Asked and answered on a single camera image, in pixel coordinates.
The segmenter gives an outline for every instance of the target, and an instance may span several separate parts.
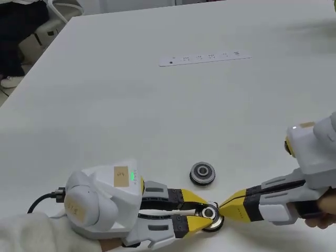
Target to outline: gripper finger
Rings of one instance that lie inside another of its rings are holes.
[[[140,209],[191,210],[207,204],[207,201],[186,189],[171,189],[154,181],[144,183]]]
[[[131,246],[149,240],[148,247],[157,249],[173,243],[176,239],[191,236],[211,223],[211,219],[199,216],[139,214],[134,228],[123,239],[123,243]]]

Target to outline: black cable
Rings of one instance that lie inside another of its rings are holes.
[[[34,208],[41,201],[43,201],[43,200],[45,200],[47,198],[55,198],[56,199],[56,203],[64,203],[64,199],[65,199],[65,187],[59,187],[57,190],[55,190],[55,191],[53,191],[51,193],[47,193],[47,194],[41,196],[40,198],[38,198],[37,200],[35,200],[35,202],[29,208],[27,214],[31,214],[34,211]]]
[[[34,211],[34,208],[43,200],[47,199],[47,198],[56,198],[56,194],[54,192],[52,193],[47,193],[43,196],[41,196],[40,198],[38,198],[37,200],[35,200],[35,202],[32,204],[32,206],[29,208],[27,214],[31,214]]]

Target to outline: white sleeve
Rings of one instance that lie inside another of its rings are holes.
[[[66,217],[36,213],[0,220],[0,252],[101,252],[98,241],[77,235]]]

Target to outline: white power strip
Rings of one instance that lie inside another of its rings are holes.
[[[160,67],[187,65],[214,61],[234,60],[234,59],[248,59],[250,55],[242,53],[241,51],[226,51],[216,54],[195,54],[179,57],[165,57],[160,60]]]

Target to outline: shoe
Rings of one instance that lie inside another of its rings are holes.
[[[8,76],[6,79],[3,79],[0,82],[0,85],[3,88],[15,88],[20,84],[22,79],[23,79],[23,77],[10,77],[10,76]]]

